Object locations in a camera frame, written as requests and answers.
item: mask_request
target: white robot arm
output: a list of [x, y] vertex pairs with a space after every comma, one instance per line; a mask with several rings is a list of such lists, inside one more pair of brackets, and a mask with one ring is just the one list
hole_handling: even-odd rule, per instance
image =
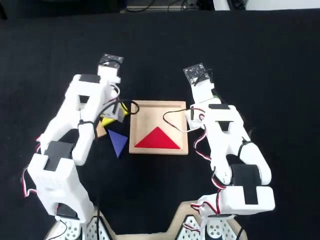
[[[121, 81], [118, 70], [122, 61], [122, 57], [105, 54], [98, 75], [73, 77], [57, 115], [37, 139], [41, 154], [37, 151], [27, 168], [48, 214], [73, 222], [77, 229], [92, 219], [94, 205], [79, 181], [76, 166], [86, 162], [100, 114], [120, 122], [124, 118], [116, 85]], [[78, 129], [75, 145], [60, 141], [71, 129]]]
[[[273, 210], [274, 194], [267, 186], [271, 170], [250, 140], [237, 109], [215, 92], [212, 70], [200, 63], [183, 71], [194, 99], [186, 119], [190, 129], [204, 129], [202, 139], [207, 138], [211, 150], [204, 158], [210, 161], [212, 182], [218, 187], [218, 193], [202, 196], [192, 207], [204, 223], [211, 217], [233, 218]], [[244, 164], [229, 165], [229, 154], [238, 156]]]

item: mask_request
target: wooden tray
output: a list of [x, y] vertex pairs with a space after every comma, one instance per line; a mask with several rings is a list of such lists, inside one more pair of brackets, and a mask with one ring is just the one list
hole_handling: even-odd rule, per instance
[[[187, 133], [178, 131], [163, 120], [164, 113], [168, 111], [186, 109], [186, 102], [142, 100], [136, 100], [135, 102], [139, 104], [140, 111], [136, 115], [131, 115], [129, 152], [132, 154], [187, 155]], [[131, 105], [131, 111], [136, 111], [136, 106], [134, 104]], [[184, 111], [169, 113], [165, 117], [179, 129], [187, 130], [187, 120]], [[174, 141], [174, 143], [179, 146], [179, 149], [135, 147], [156, 127], [159, 127], [172, 141]]]

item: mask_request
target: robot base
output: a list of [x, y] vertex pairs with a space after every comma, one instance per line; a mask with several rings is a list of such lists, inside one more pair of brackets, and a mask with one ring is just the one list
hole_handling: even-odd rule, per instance
[[[178, 207], [173, 220], [167, 232], [152, 233], [152, 234], [124, 234], [117, 235], [111, 229], [106, 218], [100, 213], [99, 222], [99, 239], [100, 240], [236, 240], [237, 234], [240, 230], [240, 225], [235, 219], [222, 220], [214, 218], [210, 220], [200, 234], [197, 231], [190, 231], [182, 226], [182, 223], [198, 228], [200, 226], [201, 218], [196, 211], [194, 211], [190, 204], [195, 201], [182, 202]], [[67, 231], [60, 237], [54, 240], [96, 240], [96, 220], [94, 217], [87, 225], [85, 231], [78, 232], [75, 227], [71, 227], [67, 223]], [[66, 226], [57, 221], [52, 227], [46, 239], [58, 236], [63, 233]], [[239, 240], [247, 240], [245, 231], [242, 232]]]

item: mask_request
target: red triangle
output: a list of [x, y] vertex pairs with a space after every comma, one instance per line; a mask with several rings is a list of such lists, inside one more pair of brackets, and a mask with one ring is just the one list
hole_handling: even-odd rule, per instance
[[135, 145], [135, 147], [148, 149], [180, 149], [158, 126]]

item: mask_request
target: black background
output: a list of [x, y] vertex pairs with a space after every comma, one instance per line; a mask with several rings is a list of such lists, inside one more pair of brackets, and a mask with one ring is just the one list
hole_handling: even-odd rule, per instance
[[[121, 97], [193, 103], [183, 68], [202, 62], [223, 98], [256, 127], [272, 171], [274, 211], [252, 216], [249, 239], [311, 237], [316, 229], [320, 11], [92, 15], [0, 24], [1, 239], [41, 239], [54, 222], [20, 175], [35, 138], [75, 74], [95, 74], [103, 53], [124, 57]], [[129, 136], [127, 117], [110, 129]], [[189, 146], [201, 132], [188, 136]], [[188, 156], [116, 158], [109, 136], [79, 177], [117, 234], [167, 230], [182, 201], [216, 192], [208, 163]], [[32, 187], [30, 178], [28, 186]]]

